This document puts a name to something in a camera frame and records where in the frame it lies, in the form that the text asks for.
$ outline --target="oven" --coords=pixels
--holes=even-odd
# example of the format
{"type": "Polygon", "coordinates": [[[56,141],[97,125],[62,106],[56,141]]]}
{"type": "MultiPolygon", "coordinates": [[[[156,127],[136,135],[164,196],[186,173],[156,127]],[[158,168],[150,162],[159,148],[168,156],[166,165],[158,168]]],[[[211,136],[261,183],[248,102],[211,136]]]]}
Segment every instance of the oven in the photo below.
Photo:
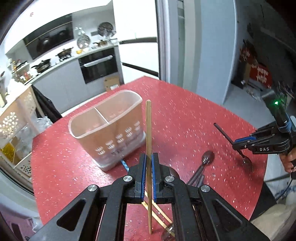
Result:
{"type": "Polygon", "coordinates": [[[118,71],[114,48],[82,57],[79,64],[86,84],[118,71]]]}

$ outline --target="wooden chopstick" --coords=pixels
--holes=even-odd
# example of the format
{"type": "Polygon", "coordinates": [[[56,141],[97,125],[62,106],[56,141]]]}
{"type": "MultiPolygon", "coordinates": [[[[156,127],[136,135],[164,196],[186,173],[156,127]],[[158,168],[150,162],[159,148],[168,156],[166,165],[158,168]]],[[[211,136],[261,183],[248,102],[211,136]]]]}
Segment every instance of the wooden chopstick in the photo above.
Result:
{"type": "Polygon", "coordinates": [[[151,100],[146,101],[146,155],[147,155],[147,197],[148,197],[148,227],[149,233],[152,234],[152,125],[151,125],[151,100]]]}
{"type": "MultiPolygon", "coordinates": [[[[148,204],[145,201],[142,202],[142,205],[148,210],[148,204]]],[[[167,225],[153,211],[152,211],[152,216],[168,233],[170,233],[173,237],[175,237],[175,233],[172,231],[169,231],[169,229],[167,228],[167,225]]]]}
{"type": "Polygon", "coordinates": [[[162,211],[162,209],[152,200],[152,205],[157,209],[158,212],[169,222],[172,223],[173,221],[162,211]]]}

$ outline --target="white perforated basket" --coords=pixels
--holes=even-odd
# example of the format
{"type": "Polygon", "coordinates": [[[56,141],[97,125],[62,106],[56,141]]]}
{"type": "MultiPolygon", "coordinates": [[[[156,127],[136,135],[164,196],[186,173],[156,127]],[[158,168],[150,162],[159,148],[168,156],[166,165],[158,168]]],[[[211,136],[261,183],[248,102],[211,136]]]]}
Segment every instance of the white perforated basket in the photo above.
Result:
{"type": "Polygon", "coordinates": [[[24,177],[31,177],[31,153],[29,153],[23,160],[21,160],[14,169],[24,177]]]}
{"type": "Polygon", "coordinates": [[[97,105],[73,116],[69,132],[103,171],[145,143],[142,98],[118,91],[97,105]]]}
{"type": "Polygon", "coordinates": [[[31,85],[26,86],[24,91],[16,99],[7,104],[0,115],[0,148],[5,145],[27,123],[31,123],[31,115],[36,108],[31,85]]]}

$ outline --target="red speckled countertop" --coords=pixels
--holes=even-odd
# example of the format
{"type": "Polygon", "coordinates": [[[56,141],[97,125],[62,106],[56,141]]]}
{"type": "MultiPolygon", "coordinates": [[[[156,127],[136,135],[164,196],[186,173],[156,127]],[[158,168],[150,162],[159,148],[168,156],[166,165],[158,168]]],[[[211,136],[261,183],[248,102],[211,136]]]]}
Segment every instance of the red speckled countertop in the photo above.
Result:
{"type": "MultiPolygon", "coordinates": [[[[31,159],[33,187],[43,224],[88,185],[106,186],[126,174],[121,164],[108,172],[101,171],[68,131],[68,122],[74,114],[122,89],[135,91],[143,98],[144,122],[145,101],[152,101],[152,151],[159,153],[160,163],[174,168],[187,182],[201,164],[202,154],[213,150],[214,162],[204,169],[205,183],[249,219],[262,188],[267,155],[244,152],[254,166],[254,172],[249,174],[242,167],[242,158],[213,123],[217,122],[233,140],[248,136],[255,129],[230,111],[192,92],[142,77],[78,108],[34,139],[31,159]]],[[[125,158],[126,163],[136,165],[139,154],[145,150],[143,146],[134,151],[125,158]]],[[[161,205],[161,208],[172,217],[170,205],[161,205]]],[[[125,240],[160,240],[162,231],[163,228],[153,219],[153,234],[149,235],[146,209],[142,205],[128,205],[125,240]]]]}

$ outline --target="cardboard box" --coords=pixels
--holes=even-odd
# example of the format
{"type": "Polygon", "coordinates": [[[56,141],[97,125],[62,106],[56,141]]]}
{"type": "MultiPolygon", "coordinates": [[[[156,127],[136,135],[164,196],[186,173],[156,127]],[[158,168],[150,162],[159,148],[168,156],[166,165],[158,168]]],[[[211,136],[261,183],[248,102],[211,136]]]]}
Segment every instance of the cardboard box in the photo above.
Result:
{"type": "Polygon", "coordinates": [[[104,85],[105,85],[106,91],[114,90],[115,88],[120,86],[119,76],[112,76],[112,77],[106,78],[104,81],[104,85]]]}

